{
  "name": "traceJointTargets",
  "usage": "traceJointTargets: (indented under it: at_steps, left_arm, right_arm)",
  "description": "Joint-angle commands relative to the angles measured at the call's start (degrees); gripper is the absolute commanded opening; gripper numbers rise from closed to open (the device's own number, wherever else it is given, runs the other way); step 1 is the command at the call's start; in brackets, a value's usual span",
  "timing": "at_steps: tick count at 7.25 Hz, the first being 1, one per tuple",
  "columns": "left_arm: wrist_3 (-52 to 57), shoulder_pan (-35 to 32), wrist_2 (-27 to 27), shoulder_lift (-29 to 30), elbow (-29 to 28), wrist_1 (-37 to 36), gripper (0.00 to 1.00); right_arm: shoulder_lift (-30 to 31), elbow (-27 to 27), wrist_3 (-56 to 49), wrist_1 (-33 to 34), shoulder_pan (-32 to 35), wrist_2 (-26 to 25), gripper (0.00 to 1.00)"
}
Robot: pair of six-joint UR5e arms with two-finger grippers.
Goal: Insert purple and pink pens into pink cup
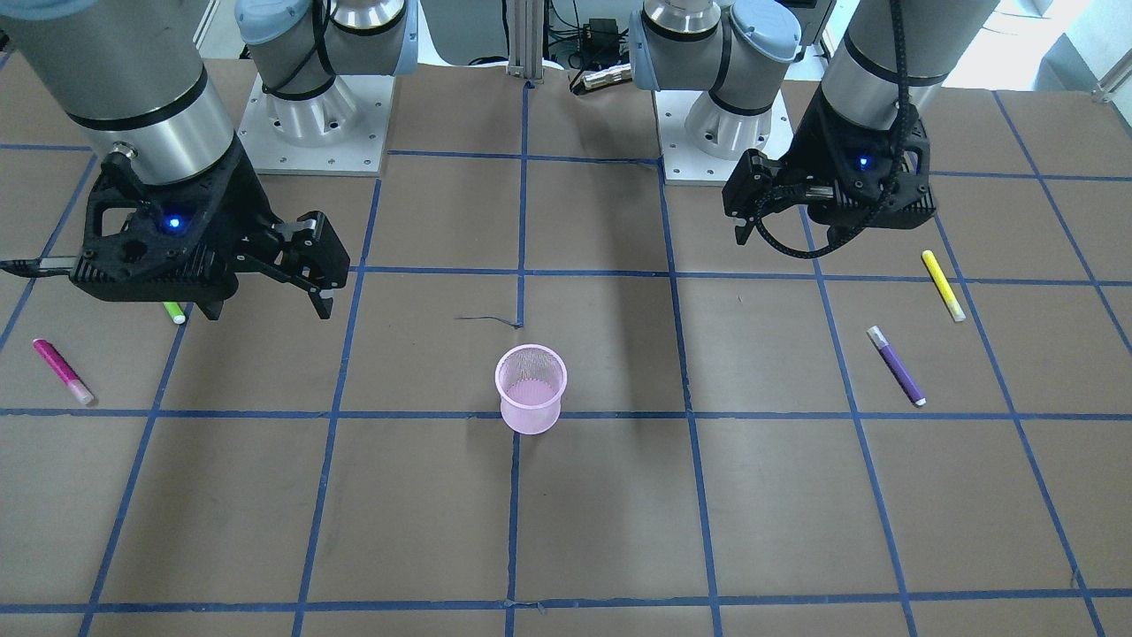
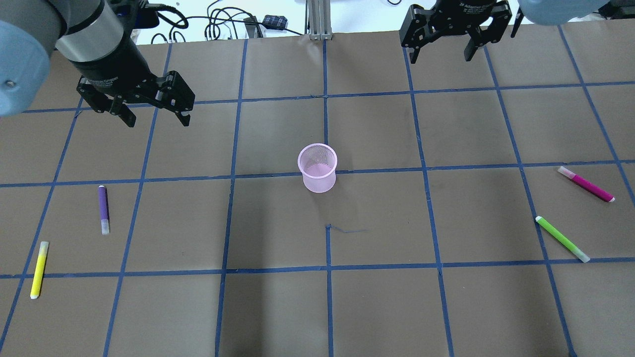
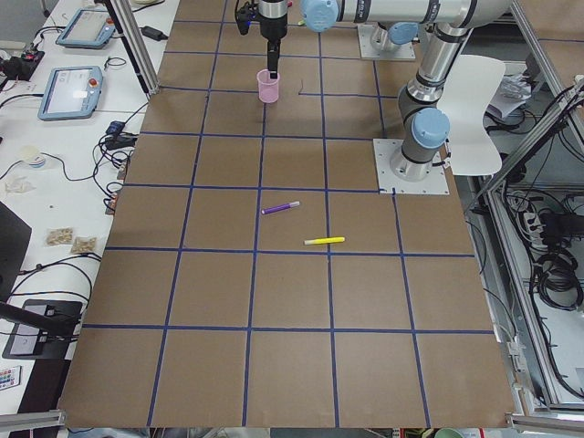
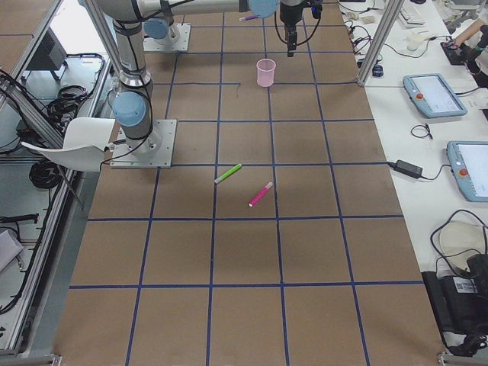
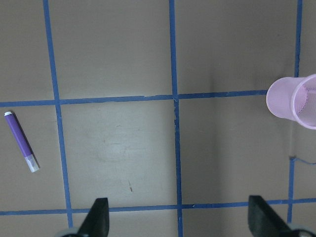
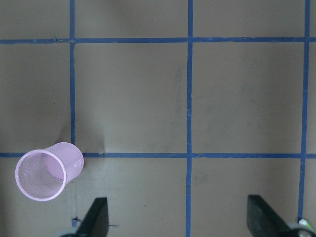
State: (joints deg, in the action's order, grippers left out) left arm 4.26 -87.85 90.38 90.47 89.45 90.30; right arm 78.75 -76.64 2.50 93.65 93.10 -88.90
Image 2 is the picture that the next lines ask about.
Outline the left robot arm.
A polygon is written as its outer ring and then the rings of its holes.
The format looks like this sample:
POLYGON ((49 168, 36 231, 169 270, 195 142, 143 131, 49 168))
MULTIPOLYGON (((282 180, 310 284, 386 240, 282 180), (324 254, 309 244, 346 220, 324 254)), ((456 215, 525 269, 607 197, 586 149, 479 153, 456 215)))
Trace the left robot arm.
POLYGON ((160 20, 179 28, 188 20, 175 7, 147 0, 3 0, 0 3, 0 111, 30 108, 57 51, 79 70, 76 90, 96 113, 110 113, 128 127, 129 104, 150 104, 190 123, 195 94, 177 71, 154 74, 131 38, 160 20))

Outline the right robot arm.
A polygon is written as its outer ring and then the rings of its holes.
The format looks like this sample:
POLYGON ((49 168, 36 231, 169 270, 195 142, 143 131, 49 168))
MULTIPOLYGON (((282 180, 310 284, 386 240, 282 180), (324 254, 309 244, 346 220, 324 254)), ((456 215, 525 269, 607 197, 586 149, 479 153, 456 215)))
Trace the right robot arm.
POLYGON ((399 29, 400 45, 415 64, 421 49, 440 38, 469 36, 463 50, 465 61, 472 61, 479 48, 498 43, 511 20, 511 37, 523 19, 544 26, 555 26, 573 18, 585 17, 607 3, 606 0, 520 0, 512 14, 507 0, 438 0, 431 9, 413 4, 399 29))

